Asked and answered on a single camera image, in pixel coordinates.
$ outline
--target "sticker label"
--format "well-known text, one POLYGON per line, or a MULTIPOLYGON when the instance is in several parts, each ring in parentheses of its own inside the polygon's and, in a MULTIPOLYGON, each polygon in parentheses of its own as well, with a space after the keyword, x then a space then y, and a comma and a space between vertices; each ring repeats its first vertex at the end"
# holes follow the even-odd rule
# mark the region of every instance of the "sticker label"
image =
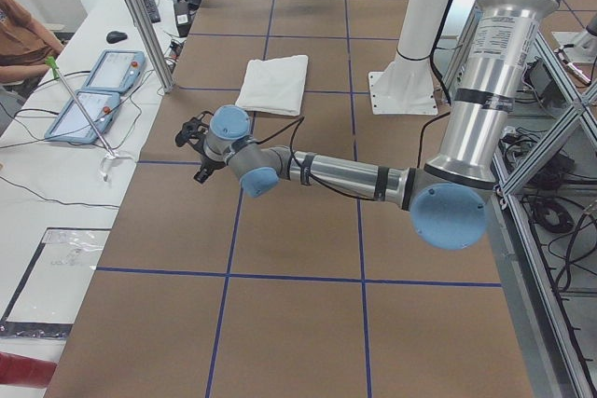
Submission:
POLYGON ((535 41, 538 22, 531 18, 482 18, 469 58, 489 58, 523 68, 535 41))

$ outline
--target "robotic arm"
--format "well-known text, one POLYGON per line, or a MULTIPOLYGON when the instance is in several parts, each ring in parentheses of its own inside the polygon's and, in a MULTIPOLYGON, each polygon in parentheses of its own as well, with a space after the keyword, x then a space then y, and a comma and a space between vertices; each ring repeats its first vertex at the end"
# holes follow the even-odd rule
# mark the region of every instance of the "robotic arm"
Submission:
POLYGON ((204 183, 228 166, 251 197, 274 188, 279 179, 311 180, 347 196, 391 201, 410 211, 427 242, 463 249, 486 227, 485 202, 495 179, 490 169, 507 114, 512 111, 525 61, 539 23, 560 0, 478 0, 482 18, 468 56, 462 84, 439 154, 423 170, 393 169, 286 146, 261 149, 250 134, 250 119, 237 106, 223 106, 211 118, 192 118, 176 136, 201 155, 195 179, 204 183))

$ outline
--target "orange shirt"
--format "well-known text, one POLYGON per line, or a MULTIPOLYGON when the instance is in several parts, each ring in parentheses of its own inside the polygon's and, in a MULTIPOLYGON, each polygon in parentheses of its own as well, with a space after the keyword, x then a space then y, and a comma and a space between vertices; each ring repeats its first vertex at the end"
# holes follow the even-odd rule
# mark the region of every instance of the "orange shirt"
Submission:
POLYGON ((15 0, 0 0, 0 65, 41 64, 52 48, 26 28, 31 13, 15 0))

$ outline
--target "black cable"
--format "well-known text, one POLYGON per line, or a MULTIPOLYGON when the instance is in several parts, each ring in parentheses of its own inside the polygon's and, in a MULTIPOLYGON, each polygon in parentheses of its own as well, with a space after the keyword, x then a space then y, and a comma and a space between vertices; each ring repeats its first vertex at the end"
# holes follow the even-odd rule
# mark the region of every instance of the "black cable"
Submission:
MULTIPOLYGON (((300 162, 297 160, 297 156, 295 155, 295 151, 293 149, 293 143, 295 141, 295 137, 297 136, 297 131, 299 130, 300 125, 302 124, 303 121, 305 121, 305 117, 299 117, 295 121, 297 123, 296 123, 296 126, 295 126, 294 130, 292 131, 292 136, 290 137, 290 144, 288 145, 288 148, 290 150, 290 156, 292 157, 292 159, 294 160, 294 162, 297 164, 297 166, 302 171, 303 168, 302 168, 302 165, 300 164, 300 162)), ((327 188, 328 190, 333 191, 334 193, 338 193, 339 195, 344 196, 345 198, 375 201, 375 199, 373 199, 373 198, 365 198, 365 197, 361 197, 361 196, 351 195, 349 193, 344 193, 343 191, 338 190, 337 188, 335 188, 335 187, 327 184, 326 182, 322 181, 317 176, 315 176, 312 172, 309 172, 309 177, 311 179, 313 179, 317 184, 319 184, 319 185, 327 188)))
POLYGON ((429 62, 431 64, 431 71, 436 76, 437 81, 439 82, 439 85, 441 86, 441 89, 444 91, 444 95, 446 96, 446 101, 448 102, 448 104, 451 104, 451 96, 450 96, 450 93, 448 92, 448 88, 446 87, 446 85, 443 81, 443 75, 441 74, 441 72, 439 71, 439 69, 436 66, 435 56, 436 56, 437 44, 439 44, 439 39, 441 39, 441 34, 443 33, 444 26, 446 25, 446 20, 448 19, 448 14, 450 14, 450 7, 451 7, 451 4, 453 1, 454 0, 448 0, 448 4, 446 5, 446 8, 444 9, 444 14, 441 18, 441 22, 439 23, 439 27, 437 28, 436 40, 433 43, 431 55, 429 58, 429 62))
POLYGON ((26 107, 24 109, 19 109, 17 112, 15 112, 14 117, 11 117, 12 119, 14 119, 18 114, 20 114, 21 112, 30 112, 30 111, 36 111, 36 112, 44 112, 46 114, 52 114, 53 116, 57 116, 58 114, 60 114, 60 112, 56 112, 56 111, 49 111, 48 109, 38 109, 36 107, 26 107))
POLYGON ((421 156, 423 153, 423 138, 425 135, 425 130, 427 129, 427 127, 432 124, 435 121, 438 121, 440 119, 442 119, 443 117, 447 117, 450 114, 450 112, 446 112, 444 114, 442 114, 441 116, 437 116, 437 117, 433 117, 432 119, 430 119, 429 121, 427 121, 423 127, 421 128, 421 132, 419 134, 419 151, 417 153, 417 168, 421 168, 421 156))
MULTIPOLYGON (((90 73, 91 73, 91 70, 79 70, 77 72, 71 72, 70 74, 64 74, 62 76, 72 76, 72 75, 81 75, 81 74, 90 74, 90 73)), ((49 83, 53 83, 54 81, 58 81, 58 80, 59 80, 59 78, 52 78, 52 79, 49 79, 48 81, 44 81, 43 83, 38 84, 35 87, 34 92, 36 92, 39 88, 46 86, 49 83)))
POLYGON ((277 137, 278 135, 280 135, 281 133, 283 133, 285 130, 289 130, 290 128, 292 128, 293 126, 295 126, 296 124, 298 124, 300 120, 301 120, 301 117, 297 118, 296 120, 288 123, 286 126, 284 126, 283 128, 281 128, 280 130, 276 131, 270 137, 267 137, 267 138, 265 138, 263 140, 257 141, 256 144, 264 144, 266 142, 269 142, 271 139, 273 139, 274 137, 277 137))
POLYGON ((439 82, 439 85, 441 86, 441 89, 444 92, 444 95, 446 96, 446 101, 448 102, 448 104, 451 104, 451 96, 450 96, 450 93, 448 92, 448 88, 446 87, 446 85, 443 81, 443 75, 441 74, 441 72, 439 71, 439 69, 436 66, 435 54, 436 54, 436 50, 438 50, 438 49, 452 50, 452 49, 457 49, 462 46, 462 45, 458 45, 455 48, 440 48, 437 45, 439 43, 439 40, 441 39, 441 34, 444 30, 444 26, 446 25, 446 19, 448 18, 448 14, 450 14, 450 7, 451 7, 452 2, 453 2, 453 0, 448 0, 448 4, 446 5, 446 8, 444 9, 444 14, 441 17, 441 21, 439 22, 439 26, 437 28, 436 38, 434 40, 433 46, 431 47, 431 53, 429 53, 427 56, 422 57, 422 58, 411 58, 409 56, 403 55, 398 50, 399 43, 396 44, 396 53, 407 61, 417 62, 417 61, 424 61, 426 59, 429 59, 429 65, 431 66, 431 71, 433 72, 433 75, 435 75, 435 77, 437 78, 437 81, 439 82))
MULTIPOLYGON (((112 110, 111 110, 111 111, 110 111, 108 114, 112 114, 112 113, 114 113, 114 111, 116 111, 116 110, 118 110, 120 107, 122 107, 122 105, 123 105, 125 102, 127 102, 127 101, 128 101, 130 98, 131 98, 131 96, 132 96, 132 95, 133 95, 133 94, 134 94, 134 93, 135 93, 137 90, 139 90, 139 89, 140 89, 140 88, 141 88, 141 87, 142 87, 142 86, 143 86, 143 85, 144 85, 144 84, 147 82, 147 80, 149 79, 149 76, 150 76, 150 75, 151 75, 153 72, 155 72, 155 69, 151 69, 151 70, 148 70, 147 72, 145 72, 145 73, 144 73, 144 78, 141 80, 141 82, 139 83, 139 85, 138 85, 138 86, 137 86, 137 87, 136 87, 136 88, 135 88, 135 89, 134 89, 134 90, 133 90, 133 91, 132 91, 132 92, 131 92, 131 93, 130 93, 128 96, 126 96, 126 97, 125 97, 125 98, 124 98, 124 99, 123 99, 123 100, 122 100, 122 101, 121 101, 121 102, 120 102, 118 105, 116 105, 116 106, 115 106, 115 107, 114 107, 114 108, 113 108, 113 109, 112 109, 112 110)), ((52 141, 52 139, 54 139, 54 138, 56 138, 56 137, 63 137, 63 136, 65 136, 65 135, 73 134, 73 133, 79 132, 80 130, 84 130, 84 129, 86 129, 86 128, 89 128, 89 127, 90 127, 90 125, 88 124, 88 125, 85 125, 85 126, 83 126, 83 127, 79 128, 78 130, 70 130, 70 131, 68 131, 68 132, 65 132, 65 133, 63 133, 63 134, 56 134, 56 135, 53 135, 53 136, 52 136, 52 137, 50 137, 50 138, 38 139, 37 137, 35 137, 35 136, 34 136, 34 135, 31 133, 31 131, 29 130, 29 128, 27 128, 27 126, 26 126, 24 123, 20 122, 18 119, 16 119, 15 117, 11 116, 11 115, 8 113, 8 111, 6 110, 6 108, 5 108, 5 107, 2 105, 2 103, 0 103, 0 107, 1 107, 2 109, 4 109, 4 111, 7 113, 7 115, 8 115, 9 117, 12 117, 12 119, 13 119, 13 120, 15 120, 15 121, 16 121, 17 123, 19 123, 21 126, 23 126, 23 127, 25 128, 25 130, 27 131, 27 133, 28 133, 29 135, 31 135, 31 137, 33 138, 33 140, 32 140, 32 141, 29 141, 29 142, 21 142, 21 143, 19 143, 19 144, 5 144, 4 146, 0 146, 0 149, 14 148, 14 147, 16 147, 16 146, 25 146, 25 145, 27 145, 27 144, 36 144, 36 143, 38 143, 38 142, 51 142, 51 141, 52 141)), ((95 119, 95 122, 97 122, 97 121, 101 120, 102 118, 106 117, 108 114, 104 114, 104 115, 102 115, 101 117, 98 117, 98 118, 96 118, 96 119, 95 119)))
POLYGON ((556 285, 560 286, 560 281, 563 277, 563 275, 566 275, 566 283, 564 284, 564 286, 560 289, 561 293, 565 293, 568 288, 570 287, 570 284, 572 283, 572 272, 571 272, 571 268, 572 268, 572 264, 570 262, 570 258, 572 256, 572 248, 574 247, 576 238, 578 237, 578 234, 580 233, 580 228, 582 227, 582 224, 585 222, 585 219, 587 219, 588 215, 584 214, 580 217, 580 219, 578 220, 578 222, 576 223, 576 227, 574 229, 574 231, 572 232, 572 238, 568 241, 568 245, 566 247, 566 254, 564 256, 564 263, 563 263, 563 267, 562 269, 560 269, 560 272, 558 273, 558 275, 555 278, 555 283, 556 285))
POLYGON ((0 176, 0 179, 3 180, 4 182, 6 182, 7 184, 10 184, 12 186, 16 186, 17 188, 21 188, 23 190, 27 190, 29 193, 31 193, 34 196, 37 196, 38 198, 46 201, 46 202, 55 202, 57 204, 60 205, 83 205, 85 207, 103 207, 106 209, 119 209, 118 205, 112 205, 112 204, 91 204, 88 202, 63 202, 61 200, 58 199, 52 199, 52 198, 45 198, 43 196, 41 196, 39 193, 35 193, 31 188, 24 186, 24 185, 19 185, 19 184, 15 184, 12 181, 9 181, 7 178, 0 176))

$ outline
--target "person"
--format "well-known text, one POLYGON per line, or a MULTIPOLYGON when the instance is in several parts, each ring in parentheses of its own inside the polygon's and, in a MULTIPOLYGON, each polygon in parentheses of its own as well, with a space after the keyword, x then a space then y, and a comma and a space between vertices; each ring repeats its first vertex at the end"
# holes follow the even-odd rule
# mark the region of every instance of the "person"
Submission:
POLYGON ((23 81, 15 90, 28 96, 57 57, 60 40, 15 0, 0 0, 0 83, 23 81))

